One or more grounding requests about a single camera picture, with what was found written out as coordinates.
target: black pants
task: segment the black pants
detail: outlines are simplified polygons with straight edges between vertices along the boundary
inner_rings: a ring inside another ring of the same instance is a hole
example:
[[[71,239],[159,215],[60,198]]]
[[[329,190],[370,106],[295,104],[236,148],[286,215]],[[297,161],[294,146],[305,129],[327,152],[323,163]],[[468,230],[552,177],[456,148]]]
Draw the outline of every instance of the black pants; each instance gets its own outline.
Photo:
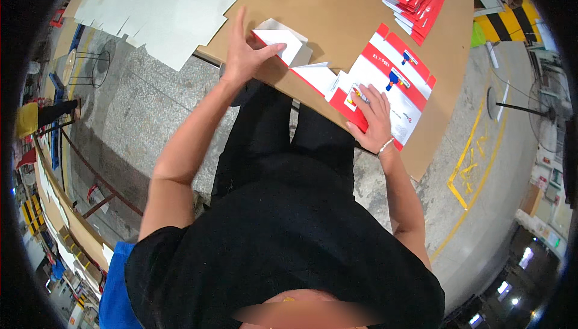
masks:
[[[239,109],[217,165],[212,200],[247,183],[247,165],[278,153],[297,153],[321,161],[333,169],[353,192],[354,138],[341,127],[305,105],[300,106],[293,141],[289,139],[289,114],[293,99],[275,88],[252,80],[250,96]]]
[[[72,114],[78,105],[78,101],[64,101],[55,104],[54,106],[46,106],[38,108],[38,128],[53,123],[57,118],[64,114]]]

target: granite floor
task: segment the granite floor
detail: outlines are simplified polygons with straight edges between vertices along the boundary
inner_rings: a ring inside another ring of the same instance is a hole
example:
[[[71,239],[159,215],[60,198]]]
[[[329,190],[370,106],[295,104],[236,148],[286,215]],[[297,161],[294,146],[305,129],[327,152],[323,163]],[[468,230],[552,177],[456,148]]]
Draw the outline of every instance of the granite floor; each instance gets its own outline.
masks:
[[[217,82],[218,70],[191,57],[176,73],[149,57],[144,47],[135,49],[122,39],[91,29],[85,31],[80,48],[107,50],[112,64],[98,89],[69,87],[71,97],[83,100],[83,117],[71,127],[70,136],[97,172],[143,210],[156,158],[179,124]],[[499,248],[511,232],[537,148],[527,114],[504,112],[501,121],[496,122],[487,117],[485,107],[480,107],[489,85],[502,97],[508,81],[525,93],[533,82],[522,43],[502,42],[495,51],[500,68],[491,70],[485,47],[470,50],[464,83],[446,133],[422,180],[413,182],[423,204],[427,250],[433,272],[446,292],[448,312],[481,291],[505,259]],[[91,69],[91,64],[80,66],[80,71]],[[510,103],[527,105],[524,94],[514,88],[510,88],[508,97]],[[193,182],[193,188],[205,200],[237,111],[228,109]],[[293,112],[290,127],[294,129],[296,124]],[[483,146],[473,146],[474,141]],[[470,152],[472,148],[476,148],[476,157]],[[96,182],[95,177],[74,153],[64,151],[70,162],[65,173],[67,192],[85,212],[91,206],[86,193]],[[466,203],[464,207],[448,181],[455,170],[462,172],[474,164],[468,173],[458,174],[452,181]],[[356,151],[354,173],[356,200],[391,231],[386,182],[379,162]],[[99,187],[106,196],[106,189]],[[119,240],[134,240],[140,217],[113,199],[106,213],[98,210],[89,222],[114,245]]]

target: yellow shirt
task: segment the yellow shirt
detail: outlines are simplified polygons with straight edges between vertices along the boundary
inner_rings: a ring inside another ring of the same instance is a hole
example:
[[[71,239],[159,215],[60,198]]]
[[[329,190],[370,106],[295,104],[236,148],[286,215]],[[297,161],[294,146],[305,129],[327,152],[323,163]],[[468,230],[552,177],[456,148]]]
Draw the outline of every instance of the yellow shirt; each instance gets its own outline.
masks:
[[[16,136],[24,138],[38,130],[38,103],[31,102],[16,112]]]

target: hand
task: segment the hand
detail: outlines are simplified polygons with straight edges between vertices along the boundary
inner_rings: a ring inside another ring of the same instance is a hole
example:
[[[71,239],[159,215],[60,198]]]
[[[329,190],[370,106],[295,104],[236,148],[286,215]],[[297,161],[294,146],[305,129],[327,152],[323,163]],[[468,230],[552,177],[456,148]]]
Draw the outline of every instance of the hand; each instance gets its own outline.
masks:
[[[285,43],[265,46],[254,50],[245,38],[243,18],[245,7],[239,9],[237,18],[229,35],[229,51],[227,52],[227,65],[222,79],[241,87],[250,80],[264,61],[285,49]]]
[[[364,149],[378,154],[383,145],[391,139],[390,103],[386,94],[380,94],[373,85],[369,87],[360,85],[359,89],[367,97],[369,104],[353,91],[351,99],[363,112],[369,127],[363,133],[354,123],[347,122],[347,128]],[[392,147],[393,144],[387,145],[386,150],[389,151]]]

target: person in yellow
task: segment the person in yellow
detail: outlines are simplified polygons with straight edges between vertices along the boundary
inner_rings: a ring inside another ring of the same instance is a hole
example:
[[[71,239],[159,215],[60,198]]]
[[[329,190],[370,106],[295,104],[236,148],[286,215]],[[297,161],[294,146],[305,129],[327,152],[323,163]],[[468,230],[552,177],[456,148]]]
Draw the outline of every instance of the person in yellow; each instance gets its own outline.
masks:
[[[75,113],[80,118],[80,100],[64,101],[54,106],[38,107],[37,102],[30,102],[18,108],[16,112],[16,136],[24,138],[33,134],[39,127],[53,123],[65,114]]]

